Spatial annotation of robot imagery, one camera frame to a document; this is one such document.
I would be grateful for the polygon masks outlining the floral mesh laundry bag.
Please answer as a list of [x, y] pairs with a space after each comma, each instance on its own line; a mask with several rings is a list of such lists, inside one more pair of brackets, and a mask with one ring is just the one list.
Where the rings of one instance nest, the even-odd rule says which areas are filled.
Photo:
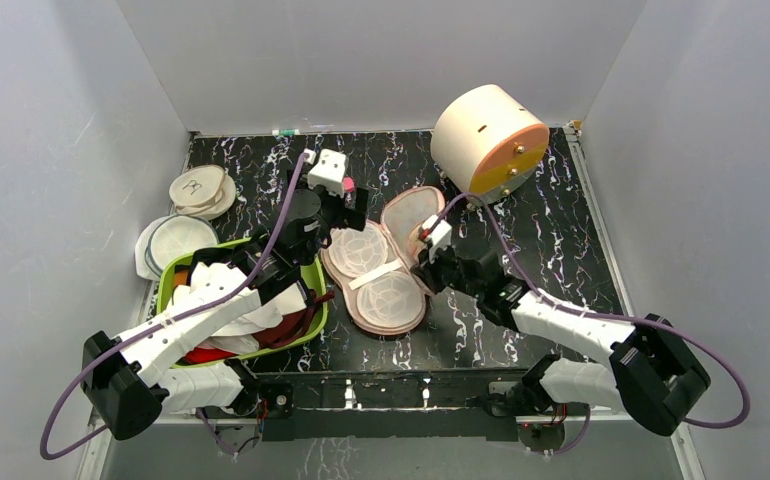
[[423, 247], [420, 228], [444, 208], [438, 188], [416, 187], [385, 204], [379, 219], [368, 220], [363, 230], [332, 231], [332, 245], [320, 252], [320, 260], [360, 329], [392, 337], [421, 323], [431, 292], [411, 268]]

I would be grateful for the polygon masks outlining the white bra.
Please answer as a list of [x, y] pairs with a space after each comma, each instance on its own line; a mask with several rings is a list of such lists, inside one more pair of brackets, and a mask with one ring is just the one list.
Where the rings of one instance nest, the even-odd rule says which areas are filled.
[[216, 349], [234, 355], [253, 354], [266, 349], [271, 335], [278, 335], [310, 304], [308, 289], [295, 282], [267, 302], [262, 302], [255, 284], [242, 284], [247, 275], [223, 264], [200, 262], [196, 279], [178, 285], [166, 309], [177, 325], [208, 320], [217, 330], [198, 344], [200, 349]]

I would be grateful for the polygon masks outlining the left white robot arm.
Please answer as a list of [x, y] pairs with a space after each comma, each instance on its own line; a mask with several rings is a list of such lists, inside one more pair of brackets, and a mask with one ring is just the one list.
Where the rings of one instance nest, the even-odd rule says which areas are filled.
[[336, 196], [324, 186], [298, 187], [272, 231], [200, 249], [179, 265], [187, 280], [153, 318], [114, 338], [104, 332], [83, 347], [81, 389], [117, 440], [148, 429], [162, 414], [204, 407], [236, 416], [255, 411], [260, 391], [232, 362], [233, 352], [205, 365], [178, 363], [227, 326], [258, 349], [279, 350], [307, 334], [331, 293], [318, 294], [303, 278], [330, 247], [336, 229], [363, 229], [369, 192]]

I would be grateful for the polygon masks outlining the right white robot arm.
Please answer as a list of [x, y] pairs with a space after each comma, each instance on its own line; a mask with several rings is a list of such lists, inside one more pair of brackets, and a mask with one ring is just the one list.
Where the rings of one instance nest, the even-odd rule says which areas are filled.
[[670, 436], [706, 392], [711, 378], [669, 322], [599, 318], [504, 271], [491, 252], [463, 257], [453, 247], [426, 246], [412, 273], [432, 292], [446, 288], [475, 299], [494, 325], [538, 336], [582, 355], [547, 354], [503, 393], [490, 395], [494, 414], [551, 413], [569, 403], [621, 411], [648, 431]]

